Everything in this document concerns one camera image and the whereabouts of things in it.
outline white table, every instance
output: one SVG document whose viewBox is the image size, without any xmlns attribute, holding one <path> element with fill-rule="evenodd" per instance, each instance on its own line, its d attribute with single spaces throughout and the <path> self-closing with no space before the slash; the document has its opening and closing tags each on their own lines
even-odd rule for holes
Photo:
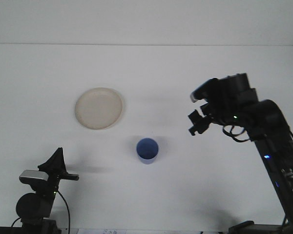
<svg viewBox="0 0 293 234">
<path fill-rule="evenodd" d="M 272 99 L 293 131 L 293 46 L 0 45 L 0 226 L 32 190 L 18 176 L 58 147 L 70 173 L 60 182 L 72 227 L 225 231 L 245 220 L 280 224 L 283 211 L 255 145 L 213 125 L 191 136 L 189 94 L 209 78 L 246 72 L 260 100 Z M 125 111 L 105 130 L 75 119 L 78 97 L 116 89 Z M 143 137 L 160 147 L 142 164 Z M 67 226 L 60 197 L 51 218 Z"/>
</svg>

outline blue cup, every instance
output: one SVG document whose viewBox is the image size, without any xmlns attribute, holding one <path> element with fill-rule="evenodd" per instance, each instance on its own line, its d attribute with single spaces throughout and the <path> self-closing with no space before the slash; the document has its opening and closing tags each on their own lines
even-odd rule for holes
<svg viewBox="0 0 293 234">
<path fill-rule="evenodd" d="M 151 138 L 141 139 L 136 147 L 137 154 L 144 164 L 152 163 L 158 154 L 158 144 Z"/>
</svg>

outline wire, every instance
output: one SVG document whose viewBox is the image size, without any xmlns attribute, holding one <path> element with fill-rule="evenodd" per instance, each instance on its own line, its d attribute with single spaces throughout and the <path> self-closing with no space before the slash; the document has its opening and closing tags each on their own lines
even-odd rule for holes
<svg viewBox="0 0 293 234">
<path fill-rule="evenodd" d="M 243 130 L 240 133 L 234 134 L 233 133 L 233 129 L 234 129 L 235 126 L 234 125 L 231 125 L 231 128 L 230 128 L 230 131 L 229 132 L 225 129 L 227 126 L 228 125 L 223 126 L 223 133 L 225 135 L 231 137 L 234 141 L 239 142 L 239 143 L 242 143 L 242 142 L 246 142 L 246 141 L 249 140 L 249 139 L 240 140 L 240 139 L 236 138 L 236 137 L 242 135 L 246 131 L 245 128 L 243 128 Z"/>
<path fill-rule="evenodd" d="M 58 190 L 58 193 L 59 195 L 61 196 L 61 198 L 63 199 L 65 205 L 66 205 L 66 208 L 67 208 L 67 213 L 68 213 L 68 234 L 70 234 L 70 213 L 69 213 L 69 208 L 68 208 L 68 204 L 65 200 L 65 198 L 63 197 L 63 195 L 60 193 L 60 191 Z"/>
<path fill-rule="evenodd" d="M 283 222 L 282 222 L 282 225 L 281 225 L 281 229 L 284 228 L 284 226 L 286 225 L 287 220 L 288 220 L 287 217 L 284 216 L 284 219 L 283 219 Z"/>
<path fill-rule="evenodd" d="M 15 224 L 18 220 L 20 220 L 20 219 L 21 219 L 21 218 L 19 217 L 19 218 L 15 219 L 14 222 L 12 223 L 12 225 L 11 225 L 11 234 L 13 233 L 13 226 L 14 226 L 14 224 Z"/>
</svg>

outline white plate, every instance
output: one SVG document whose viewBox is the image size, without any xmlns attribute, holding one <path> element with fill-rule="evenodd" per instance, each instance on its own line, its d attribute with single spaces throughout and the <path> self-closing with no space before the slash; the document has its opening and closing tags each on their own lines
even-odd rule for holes
<svg viewBox="0 0 293 234">
<path fill-rule="evenodd" d="M 109 88 L 94 88 L 78 99 L 75 115 L 83 126 L 103 129 L 117 121 L 122 109 L 122 100 L 116 91 Z"/>
</svg>

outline camera mount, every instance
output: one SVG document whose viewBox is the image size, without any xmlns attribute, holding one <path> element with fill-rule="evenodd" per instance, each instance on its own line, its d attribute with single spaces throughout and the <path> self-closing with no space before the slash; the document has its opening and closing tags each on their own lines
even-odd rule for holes
<svg viewBox="0 0 293 234">
<path fill-rule="evenodd" d="M 58 148 L 47 162 L 38 166 L 39 171 L 25 170 L 19 177 L 35 193 L 22 196 L 16 204 L 21 218 L 23 234 L 61 234 L 56 221 L 50 217 L 61 179 L 78 180 L 79 176 L 66 171 L 63 148 Z"/>
</svg>

